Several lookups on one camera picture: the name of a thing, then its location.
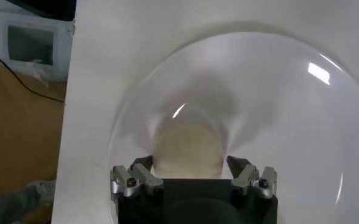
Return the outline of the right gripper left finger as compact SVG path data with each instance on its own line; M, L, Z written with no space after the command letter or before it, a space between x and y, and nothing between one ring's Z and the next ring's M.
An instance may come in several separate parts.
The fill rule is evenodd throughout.
M110 171L111 200L138 197L142 190L150 195L162 190L163 180L151 173L152 165L153 156L150 155L135 159L128 169L113 166Z

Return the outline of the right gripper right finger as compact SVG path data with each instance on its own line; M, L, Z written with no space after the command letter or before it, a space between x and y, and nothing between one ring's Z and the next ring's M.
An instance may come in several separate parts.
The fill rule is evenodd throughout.
M262 174L247 159L228 156L227 164L233 176L231 184L241 190L242 195L250 192L258 198L270 199L277 193L277 172L266 166Z

